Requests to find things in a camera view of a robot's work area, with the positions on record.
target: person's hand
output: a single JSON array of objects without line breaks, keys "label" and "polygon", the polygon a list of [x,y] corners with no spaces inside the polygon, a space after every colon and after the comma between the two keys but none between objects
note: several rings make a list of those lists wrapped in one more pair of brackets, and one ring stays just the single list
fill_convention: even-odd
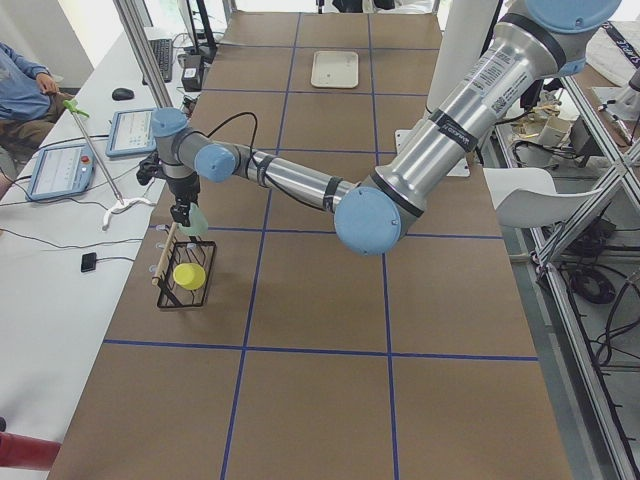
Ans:
[{"label": "person's hand", "polygon": [[36,75],[36,83],[40,88],[40,91],[45,95],[54,95],[60,91],[56,81],[44,72],[40,72]]}]

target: computer mouse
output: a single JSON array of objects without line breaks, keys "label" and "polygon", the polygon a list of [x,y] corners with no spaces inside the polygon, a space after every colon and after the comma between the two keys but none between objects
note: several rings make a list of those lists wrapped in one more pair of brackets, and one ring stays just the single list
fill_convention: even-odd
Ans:
[{"label": "computer mouse", "polygon": [[114,100],[131,100],[133,97],[135,97],[135,94],[133,93],[133,90],[129,90],[128,88],[116,88],[112,93],[111,93],[111,98],[113,98]]}]

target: blue shirt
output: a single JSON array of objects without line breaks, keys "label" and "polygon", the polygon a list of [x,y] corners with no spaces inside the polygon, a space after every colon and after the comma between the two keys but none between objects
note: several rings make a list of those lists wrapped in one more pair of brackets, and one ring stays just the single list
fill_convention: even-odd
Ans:
[{"label": "blue shirt", "polygon": [[26,122],[47,113],[49,96],[40,92],[35,81],[41,72],[48,73],[42,65],[0,43],[0,119]]}]

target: black band on arm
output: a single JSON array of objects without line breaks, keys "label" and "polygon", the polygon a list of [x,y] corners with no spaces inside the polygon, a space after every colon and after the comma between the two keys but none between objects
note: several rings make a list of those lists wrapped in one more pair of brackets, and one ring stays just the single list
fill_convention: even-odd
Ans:
[{"label": "black band on arm", "polygon": [[344,180],[342,177],[331,177],[331,180],[327,183],[327,188],[324,190],[324,197],[322,198],[322,208],[326,212],[334,213],[333,211],[333,197],[338,190],[338,185]]},{"label": "black band on arm", "polygon": [[547,50],[549,50],[549,53],[553,55],[553,58],[558,65],[558,70],[561,70],[562,67],[564,67],[564,64],[567,63],[567,56],[565,55],[564,50],[562,49],[560,44],[556,41],[555,38],[553,38],[553,35],[551,35],[530,18],[527,18],[523,15],[518,15],[517,13],[507,13],[500,19],[500,21],[511,23],[533,35],[540,43],[542,43],[547,48]]},{"label": "black band on arm", "polygon": [[478,139],[467,132],[462,126],[449,115],[438,109],[429,117],[438,126],[438,131],[456,142],[467,152],[473,152],[478,145]]},{"label": "black band on arm", "polygon": [[403,197],[401,197],[393,188],[389,186],[387,182],[385,182],[377,172],[371,174],[371,180],[375,183],[380,190],[382,190],[387,197],[393,200],[395,203],[400,205],[403,209],[409,212],[416,218],[420,218],[420,216],[424,213],[423,210],[420,210],[418,207],[409,203]]},{"label": "black band on arm", "polygon": [[274,158],[276,157],[273,155],[266,155],[260,161],[260,163],[256,165],[256,181],[258,182],[258,185],[260,185],[261,187],[267,186],[267,184],[264,183],[264,179],[267,175],[267,168],[269,168],[269,164],[273,161]]}]

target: white table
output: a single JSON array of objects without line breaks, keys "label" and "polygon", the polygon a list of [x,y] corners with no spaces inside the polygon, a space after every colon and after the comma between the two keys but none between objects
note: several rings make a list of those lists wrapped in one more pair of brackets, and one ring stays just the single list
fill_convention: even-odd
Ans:
[{"label": "white table", "polygon": [[[149,38],[162,32],[151,30]],[[140,69],[123,34],[96,68],[78,95],[78,107],[90,114],[86,128],[92,135],[109,132],[114,112],[154,107],[149,88],[142,85]],[[183,94],[180,67],[174,62],[173,81],[167,84],[174,105]],[[135,98],[116,102],[111,92],[127,87]],[[65,112],[45,144],[80,137],[76,123]],[[104,151],[106,142],[97,140]],[[125,198],[139,197],[146,187],[138,185],[134,168],[140,158],[106,160]],[[32,160],[22,172],[31,173]],[[91,185],[105,182],[96,166]],[[26,188],[27,182],[21,182]],[[164,182],[156,181],[146,193],[155,201]],[[107,184],[75,197],[106,207],[115,203]],[[21,202],[24,193],[15,186],[2,204]],[[25,203],[0,206],[0,229],[40,238],[58,245],[88,245],[98,242],[141,239],[153,207],[143,204],[112,217],[108,231],[101,230],[104,210],[97,205],[71,201],[38,205]],[[98,258],[134,258],[140,243],[120,243],[84,249],[60,250],[43,243],[0,234],[0,416],[7,431],[18,435],[62,441],[82,393],[104,333],[129,274],[131,262],[98,262],[93,272],[80,272],[83,253]],[[47,472],[0,468],[0,479],[42,479]]]}]

